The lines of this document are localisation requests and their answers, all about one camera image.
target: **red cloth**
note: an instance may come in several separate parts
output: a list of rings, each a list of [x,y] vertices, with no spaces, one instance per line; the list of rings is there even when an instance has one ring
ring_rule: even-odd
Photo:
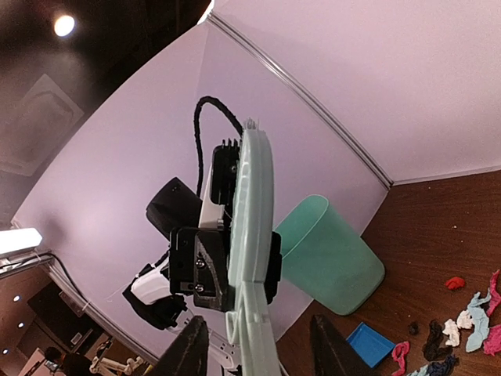
[[[391,374],[391,376],[403,376],[405,374],[405,356],[409,353],[410,344],[402,342],[395,346],[391,356],[393,360],[398,363],[400,369]]]
[[[484,341],[484,354],[494,356],[501,352],[501,325],[491,327],[488,332],[488,337]]]
[[[501,295],[499,295],[499,292],[496,290],[498,284],[498,276],[499,270],[492,274],[491,277],[491,288],[489,289],[491,291],[491,301],[488,303],[488,310],[486,312],[488,317],[492,315],[494,309],[496,309],[496,307],[501,303]]]
[[[457,290],[458,288],[464,287],[465,284],[466,282],[461,277],[453,277],[445,282],[445,286],[447,286],[449,290]]]

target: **trash bin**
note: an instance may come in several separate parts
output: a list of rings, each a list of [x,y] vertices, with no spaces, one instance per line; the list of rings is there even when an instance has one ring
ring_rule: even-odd
[[[322,196],[305,198],[279,224],[283,277],[338,315],[353,313],[384,278],[384,266]]]

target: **light blue cloth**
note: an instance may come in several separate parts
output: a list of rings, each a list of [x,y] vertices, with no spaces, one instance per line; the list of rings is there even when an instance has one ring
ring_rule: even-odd
[[[422,366],[418,371],[414,371],[411,374],[408,374],[407,376],[427,376],[428,374],[428,365]]]
[[[488,336],[488,317],[485,311],[480,308],[482,304],[485,304],[491,300],[491,291],[487,293],[487,296],[480,299],[480,292],[474,295],[468,305],[468,312],[470,312],[471,318],[473,319],[473,325],[475,326],[474,332],[468,337],[467,342],[467,353],[471,353],[475,350],[481,348],[482,343]]]

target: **ceiling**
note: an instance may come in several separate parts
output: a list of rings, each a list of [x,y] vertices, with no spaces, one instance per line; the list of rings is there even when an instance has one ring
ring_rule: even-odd
[[[0,367],[9,361],[10,354],[35,318],[27,301],[49,282],[49,276],[41,267],[0,280]],[[18,302],[13,301],[16,295],[21,297]],[[18,328],[19,323],[24,323],[24,327]],[[2,355],[3,349],[8,349],[9,354]]]
[[[0,2],[0,228],[8,226],[43,171],[88,117],[145,62],[196,25],[209,4]],[[76,27],[59,38],[53,23],[63,13],[74,17]],[[41,124],[41,118],[48,120]]]

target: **pink cloth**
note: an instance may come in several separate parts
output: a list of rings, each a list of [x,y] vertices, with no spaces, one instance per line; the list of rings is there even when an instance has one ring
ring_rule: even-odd
[[[501,325],[491,327],[487,339],[484,341],[484,354],[494,356],[501,352]]]
[[[393,360],[398,363],[400,369],[391,374],[391,376],[403,376],[405,374],[405,356],[409,353],[410,344],[402,342],[395,346],[391,356]]]
[[[487,310],[487,317],[490,317],[492,313],[494,312],[494,309],[501,303],[501,295],[499,295],[498,291],[496,290],[496,286],[498,284],[498,275],[499,275],[499,270],[492,274],[491,277],[491,287],[489,290],[491,291],[491,301],[488,304],[488,310]]]

